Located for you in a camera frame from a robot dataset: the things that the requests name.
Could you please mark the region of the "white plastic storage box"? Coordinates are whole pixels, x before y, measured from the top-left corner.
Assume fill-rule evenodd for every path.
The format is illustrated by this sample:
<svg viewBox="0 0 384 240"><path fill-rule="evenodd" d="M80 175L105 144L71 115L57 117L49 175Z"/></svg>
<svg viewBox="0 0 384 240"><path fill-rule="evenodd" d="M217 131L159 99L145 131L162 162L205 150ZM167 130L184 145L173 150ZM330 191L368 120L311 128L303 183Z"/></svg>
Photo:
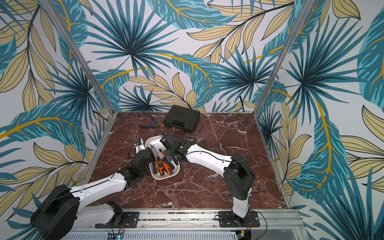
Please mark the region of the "white plastic storage box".
<svg viewBox="0 0 384 240"><path fill-rule="evenodd" d="M171 157L165 157L166 147L161 143L161 138L161 136L155 136L145 142L146 149L152 152L155 159L154 162L149 163L150 172L158 181L175 177L181 169L181 166L176 165Z"/></svg>

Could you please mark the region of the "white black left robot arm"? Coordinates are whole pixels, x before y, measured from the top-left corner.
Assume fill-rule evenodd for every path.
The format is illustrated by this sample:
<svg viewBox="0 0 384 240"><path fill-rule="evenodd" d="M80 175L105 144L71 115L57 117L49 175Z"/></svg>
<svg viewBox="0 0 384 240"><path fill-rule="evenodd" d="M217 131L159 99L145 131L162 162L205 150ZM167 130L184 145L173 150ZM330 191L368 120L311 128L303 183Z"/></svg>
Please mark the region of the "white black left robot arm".
<svg viewBox="0 0 384 240"><path fill-rule="evenodd" d="M45 240L60 240L70 231L90 226L122 227L127 219L115 202L99 206L91 203L136 185L145 177L152 160L151 151L140 150L127 167L106 178L73 188L55 187L32 214L32 226Z"/></svg>

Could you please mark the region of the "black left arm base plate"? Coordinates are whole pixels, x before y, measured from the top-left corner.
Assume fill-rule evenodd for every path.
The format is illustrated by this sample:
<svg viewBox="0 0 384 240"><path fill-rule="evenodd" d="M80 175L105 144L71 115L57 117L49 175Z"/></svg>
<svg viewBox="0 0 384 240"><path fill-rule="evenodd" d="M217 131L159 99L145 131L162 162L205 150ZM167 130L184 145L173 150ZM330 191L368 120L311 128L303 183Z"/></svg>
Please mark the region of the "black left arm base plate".
<svg viewBox="0 0 384 240"><path fill-rule="evenodd" d="M139 212L122 212L115 214L106 224L96 224L96 229L135 229L137 227Z"/></svg>

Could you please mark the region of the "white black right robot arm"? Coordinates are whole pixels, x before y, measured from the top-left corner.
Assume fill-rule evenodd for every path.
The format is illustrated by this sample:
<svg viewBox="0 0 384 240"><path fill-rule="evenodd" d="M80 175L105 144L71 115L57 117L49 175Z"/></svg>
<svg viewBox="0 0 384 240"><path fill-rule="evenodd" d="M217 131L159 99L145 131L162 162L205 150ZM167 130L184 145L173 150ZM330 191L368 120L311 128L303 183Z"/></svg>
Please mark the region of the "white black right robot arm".
<svg viewBox="0 0 384 240"><path fill-rule="evenodd" d="M168 132L162 134L160 142L166 148L167 157L203 166L222 176L233 197L233 214L241 219L248 215L256 175L246 159L241 155L231 157L217 154L190 141L181 142Z"/></svg>

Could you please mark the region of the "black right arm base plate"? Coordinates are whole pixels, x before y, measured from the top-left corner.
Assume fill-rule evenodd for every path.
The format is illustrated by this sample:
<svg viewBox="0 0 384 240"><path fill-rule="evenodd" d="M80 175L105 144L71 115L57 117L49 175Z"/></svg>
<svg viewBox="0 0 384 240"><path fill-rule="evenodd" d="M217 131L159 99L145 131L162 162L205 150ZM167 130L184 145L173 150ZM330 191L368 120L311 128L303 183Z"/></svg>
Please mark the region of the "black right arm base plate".
<svg viewBox="0 0 384 240"><path fill-rule="evenodd" d="M257 212L248 211L244 218L240 218L232 211L220 211L217 215L221 228L258 228L260 221Z"/></svg>

